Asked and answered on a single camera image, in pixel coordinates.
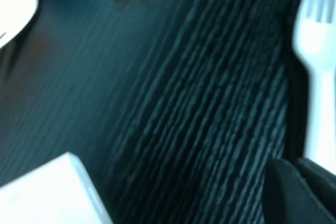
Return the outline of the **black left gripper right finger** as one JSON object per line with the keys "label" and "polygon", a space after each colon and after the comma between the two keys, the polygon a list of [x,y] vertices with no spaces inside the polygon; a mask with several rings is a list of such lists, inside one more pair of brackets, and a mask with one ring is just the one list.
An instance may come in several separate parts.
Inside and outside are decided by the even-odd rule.
{"label": "black left gripper right finger", "polygon": [[335,174],[307,158],[298,158],[295,166],[317,199],[335,215]]}

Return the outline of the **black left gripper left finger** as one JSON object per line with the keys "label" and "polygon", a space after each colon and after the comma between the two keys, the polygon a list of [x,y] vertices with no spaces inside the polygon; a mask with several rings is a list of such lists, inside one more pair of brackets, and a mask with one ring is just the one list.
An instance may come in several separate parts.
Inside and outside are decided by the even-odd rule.
{"label": "black left gripper left finger", "polygon": [[296,168],[296,161],[272,159],[267,163],[262,189],[265,223],[335,223],[335,215],[317,199]]}

